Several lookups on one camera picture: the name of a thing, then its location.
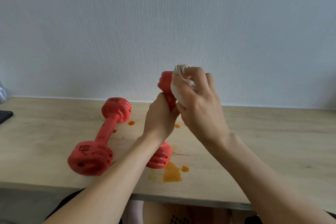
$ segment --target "hand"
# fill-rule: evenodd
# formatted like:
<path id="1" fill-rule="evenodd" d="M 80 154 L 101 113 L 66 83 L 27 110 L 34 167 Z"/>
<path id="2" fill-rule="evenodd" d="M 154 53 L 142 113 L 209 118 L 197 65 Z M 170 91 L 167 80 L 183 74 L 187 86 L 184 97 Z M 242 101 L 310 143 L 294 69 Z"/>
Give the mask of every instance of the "hand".
<path id="1" fill-rule="evenodd" d="M 146 115 L 145 128 L 143 134 L 158 138 L 161 143 L 173 132 L 175 121 L 180 115 L 175 107 L 169 110 L 166 95 L 158 94 L 157 99 L 150 104 Z"/>
<path id="2" fill-rule="evenodd" d="M 188 67 L 183 77 L 195 82 L 196 92 L 181 77 L 173 74 L 172 83 L 185 102 L 185 107 L 180 103 L 176 105 L 182 120 L 204 146 L 224 139 L 230 131 L 212 75 L 204 73 L 200 67 Z"/>

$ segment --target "black smartphone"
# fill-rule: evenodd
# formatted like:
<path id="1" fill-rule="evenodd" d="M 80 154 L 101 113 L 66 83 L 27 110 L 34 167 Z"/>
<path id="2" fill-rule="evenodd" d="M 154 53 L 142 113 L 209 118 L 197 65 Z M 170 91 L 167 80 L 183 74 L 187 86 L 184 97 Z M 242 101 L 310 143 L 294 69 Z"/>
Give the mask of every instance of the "black smartphone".
<path id="1" fill-rule="evenodd" d="M 0 111 L 0 124 L 8 120 L 13 116 L 13 112 L 11 111 Z"/>

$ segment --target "dumbbell grip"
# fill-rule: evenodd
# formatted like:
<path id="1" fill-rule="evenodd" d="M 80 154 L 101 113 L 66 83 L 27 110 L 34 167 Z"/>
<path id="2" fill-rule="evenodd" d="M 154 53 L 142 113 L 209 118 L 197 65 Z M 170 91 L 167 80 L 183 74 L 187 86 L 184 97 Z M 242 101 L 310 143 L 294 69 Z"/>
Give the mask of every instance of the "dumbbell grip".
<path id="1" fill-rule="evenodd" d="M 109 116 L 103 123 L 102 127 L 99 129 L 95 141 L 101 144 L 107 144 L 108 140 L 110 139 L 113 133 L 114 128 L 116 127 L 118 120 L 119 120 L 118 114 L 113 114 Z"/>

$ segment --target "clear plastic bag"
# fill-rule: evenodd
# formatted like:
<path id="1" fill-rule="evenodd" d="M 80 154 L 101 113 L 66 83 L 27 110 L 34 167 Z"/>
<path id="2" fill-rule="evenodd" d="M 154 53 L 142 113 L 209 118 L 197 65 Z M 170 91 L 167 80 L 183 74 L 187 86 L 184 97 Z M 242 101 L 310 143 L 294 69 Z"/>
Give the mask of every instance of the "clear plastic bag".
<path id="1" fill-rule="evenodd" d="M 7 100 L 7 97 L 8 97 L 7 90 L 0 83 L 0 104 L 5 102 Z"/>

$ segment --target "person's right hand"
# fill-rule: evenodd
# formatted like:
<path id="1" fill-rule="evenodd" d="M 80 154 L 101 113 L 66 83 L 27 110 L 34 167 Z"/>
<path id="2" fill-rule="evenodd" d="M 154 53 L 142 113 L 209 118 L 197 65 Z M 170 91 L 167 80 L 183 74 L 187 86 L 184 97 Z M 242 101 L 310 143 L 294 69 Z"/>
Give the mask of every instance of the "person's right hand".
<path id="1" fill-rule="evenodd" d="M 180 103 L 176 105 L 182 120 L 204 146 L 220 142 L 230 131 L 212 75 L 204 73 L 200 67 L 188 67 L 184 70 L 183 77 L 195 82 L 196 91 L 181 77 L 173 74 L 172 83 L 179 90 L 185 103 L 185 107 Z"/>

